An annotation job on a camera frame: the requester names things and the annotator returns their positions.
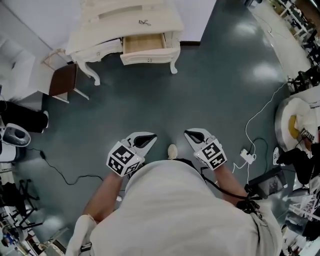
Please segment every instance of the brown chair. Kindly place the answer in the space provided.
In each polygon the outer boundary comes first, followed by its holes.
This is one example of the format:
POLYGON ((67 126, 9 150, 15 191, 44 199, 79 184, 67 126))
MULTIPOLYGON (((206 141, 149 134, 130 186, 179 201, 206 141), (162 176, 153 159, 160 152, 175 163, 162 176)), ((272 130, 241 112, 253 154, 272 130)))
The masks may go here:
POLYGON ((49 95, 58 100, 69 103, 69 100, 63 98, 62 94, 75 91, 89 100, 87 95, 76 88, 77 72, 77 64, 66 65, 55 70, 51 79, 49 95))

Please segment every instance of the yellow object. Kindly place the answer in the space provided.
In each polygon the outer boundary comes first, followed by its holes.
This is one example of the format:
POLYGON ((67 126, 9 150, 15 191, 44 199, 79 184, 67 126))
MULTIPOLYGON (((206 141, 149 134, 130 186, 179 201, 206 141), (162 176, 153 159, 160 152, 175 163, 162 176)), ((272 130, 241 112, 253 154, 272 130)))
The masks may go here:
POLYGON ((292 115, 289 119, 289 122, 288 122, 288 130, 290 132, 290 135, 294 139, 297 139, 299 136, 299 131, 295 128, 296 119, 297 119, 297 116, 292 115))

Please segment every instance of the black device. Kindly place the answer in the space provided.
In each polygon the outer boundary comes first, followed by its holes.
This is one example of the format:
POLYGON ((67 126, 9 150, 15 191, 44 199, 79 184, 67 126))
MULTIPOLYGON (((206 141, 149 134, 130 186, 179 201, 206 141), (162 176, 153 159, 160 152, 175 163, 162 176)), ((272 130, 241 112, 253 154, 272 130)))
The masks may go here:
POLYGON ((244 189, 251 195, 258 195, 263 199, 275 194, 288 186, 281 167, 276 167, 261 176, 249 181, 244 189))

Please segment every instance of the power strip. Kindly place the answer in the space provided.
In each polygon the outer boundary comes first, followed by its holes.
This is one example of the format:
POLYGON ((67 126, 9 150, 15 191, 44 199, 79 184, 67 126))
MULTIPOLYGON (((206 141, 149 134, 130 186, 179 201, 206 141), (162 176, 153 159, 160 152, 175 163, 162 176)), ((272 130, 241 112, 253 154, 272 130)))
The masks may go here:
POLYGON ((251 155, 246 149, 242 149, 240 156, 249 164, 251 165, 255 160, 254 156, 251 155))

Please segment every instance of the gray floor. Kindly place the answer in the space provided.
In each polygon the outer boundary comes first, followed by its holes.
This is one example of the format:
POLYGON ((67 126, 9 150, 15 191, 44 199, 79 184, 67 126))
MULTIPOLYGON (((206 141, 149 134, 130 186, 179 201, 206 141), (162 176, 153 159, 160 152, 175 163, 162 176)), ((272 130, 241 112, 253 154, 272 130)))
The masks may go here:
MULTIPOLYGON (((250 147, 245 135, 247 121, 284 82, 280 63, 263 30, 237 0, 217 1, 201 46, 182 47, 175 75, 170 74, 168 64, 123 66, 118 54, 90 66, 100 75, 101 85, 94 86, 94 81, 83 73, 76 85, 90 96, 90 101, 76 93, 69 95, 70 104, 45 97, 43 108, 49 112, 49 128, 43 134, 32 135, 31 146, 42 149, 50 164, 69 182, 85 174, 105 177, 110 172, 106 166, 109 150, 118 140, 137 131, 158 135, 147 162, 166 159, 168 145, 176 143, 179 157, 199 167, 183 132, 205 128, 222 143, 229 168, 233 162, 242 165, 240 151, 250 147)), ((262 137, 268 142, 268 169, 272 168, 272 151, 277 145, 275 110, 288 95, 285 87, 281 89, 248 127, 252 139, 262 137)), ((266 145, 257 141, 256 147, 251 179, 266 168, 266 145)), ((101 183, 98 178, 84 178, 68 186, 37 151, 29 152, 18 170, 22 177, 33 180, 41 198, 37 214, 44 219, 44 225, 35 228, 41 240, 63 226, 72 229, 101 183)), ((234 174, 243 185, 246 183, 246 169, 234 174)), ((286 174, 289 190, 294 176, 286 174)), ((214 179, 209 171, 206 175, 214 179)), ((272 204, 276 216, 283 213, 278 197, 272 204)), ((62 242, 66 244, 68 238, 70 234, 62 242)))

